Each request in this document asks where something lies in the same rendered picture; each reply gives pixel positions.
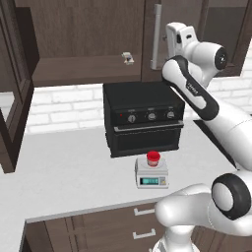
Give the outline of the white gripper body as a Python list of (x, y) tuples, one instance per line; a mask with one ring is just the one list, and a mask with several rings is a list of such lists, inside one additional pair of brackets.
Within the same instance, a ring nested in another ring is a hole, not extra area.
[(177, 29), (177, 23), (169, 23), (165, 26), (168, 59), (172, 58), (175, 55)]

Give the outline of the dark brown closed cabinet door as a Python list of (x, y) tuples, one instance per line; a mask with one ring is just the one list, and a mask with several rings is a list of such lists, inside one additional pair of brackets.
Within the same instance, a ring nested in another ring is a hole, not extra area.
[[(167, 57), (165, 25), (171, 22), (193, 26), (202, 39), (208, 0), (145, 0), (141, 81), (160, 81), (160, 67)], [(158, 33), (157, 69), (151, 68), (155, 33)]]

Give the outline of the dark brown glazed cabinet door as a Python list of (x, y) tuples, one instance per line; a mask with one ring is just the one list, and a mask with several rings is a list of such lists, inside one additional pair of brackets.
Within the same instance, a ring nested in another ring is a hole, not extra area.
[(252, 0), (203, 0), (198, 36), (226, 49), (227, 65), (218, 77), (239, 76), (252, 36)]

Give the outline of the white digital scale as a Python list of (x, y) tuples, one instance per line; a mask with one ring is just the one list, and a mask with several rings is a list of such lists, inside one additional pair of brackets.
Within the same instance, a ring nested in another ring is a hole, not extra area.
[(146, 157), (138, 157), (135, 162), (136, 185), (142, 189), (164, 189), (168, 183), (166, 161), (161, 158), (156, 166), (148, 164)]

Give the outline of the dark brown open cabinet door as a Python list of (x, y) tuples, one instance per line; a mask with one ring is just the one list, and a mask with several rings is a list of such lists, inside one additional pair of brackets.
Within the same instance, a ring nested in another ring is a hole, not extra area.
[(16, 170), (33, 82), (29, 73), (14, 0), (0, 0), (0, 166)]

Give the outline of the dark brown base cabinet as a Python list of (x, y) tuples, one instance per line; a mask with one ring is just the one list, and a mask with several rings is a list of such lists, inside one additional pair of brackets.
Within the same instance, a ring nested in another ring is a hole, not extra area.
[(200, 252), (252, 252), (252, 236), (227, 235), (196, 226), (192, 241)]

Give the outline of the dark brown base cabinet door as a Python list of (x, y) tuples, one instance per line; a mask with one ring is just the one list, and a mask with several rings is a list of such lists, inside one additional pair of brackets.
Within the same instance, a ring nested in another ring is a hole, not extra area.
[(22, 252), (73, 252), (65, 219), (27, 223)]

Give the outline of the black toaster oven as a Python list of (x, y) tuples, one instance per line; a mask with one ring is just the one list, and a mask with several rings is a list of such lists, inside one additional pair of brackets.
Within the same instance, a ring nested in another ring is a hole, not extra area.
[[(105, 137), (112, 158), (179, 149), (180, 127), (127, 132), (113, 129), (115, 126), (183, 121), (185, 102), (171, 87), (163, 82), (104, 84), (102, 92)], [(166, 117), (168, 111), (174, 112), (174, 118)], [(156, 120), (148, 119), (151, 112), (156, 114)], [(134, 123), (128, 122), (130, 114), (136, 115)]]

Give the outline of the small red round object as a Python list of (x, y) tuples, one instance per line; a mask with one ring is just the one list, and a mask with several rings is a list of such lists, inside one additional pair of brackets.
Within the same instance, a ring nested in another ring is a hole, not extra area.
[(157, 151), (149, 151), (147, 153), (147, 162), (149, 166), (157, 166), (160, 160), (160, 154)]

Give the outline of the dark brown drawer front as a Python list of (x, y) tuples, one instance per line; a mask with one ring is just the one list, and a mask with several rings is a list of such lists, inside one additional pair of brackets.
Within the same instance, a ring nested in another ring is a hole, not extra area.
[[(154, 228), (156, 235), (134, 239), (133, 232), (138, 234), (150, 232)], [(163, 229), (143, 226), (110, 228), (75, 236), (77, 252), (150, 252), (162, 236)]]
[(155, 214), (135, 216), (134, 209), (140, 211), (153, 209), (154, 203), (106, 210), (96, 213), (87, 213), (66, 218), (68, 230), (74, 233), (90, 233), (110, 228), (137, 227), (141, 229), (144, 225), (150, 227), (158, 225)]

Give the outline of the dark brown wall cabinet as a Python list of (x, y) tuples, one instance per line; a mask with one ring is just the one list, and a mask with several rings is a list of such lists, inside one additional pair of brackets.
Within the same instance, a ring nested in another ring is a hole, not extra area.
[[(37, 87), (139, 81), (145, 0), (15, 0), (31, 12)], [(126, 65), (123, 52), (134, 63)]]

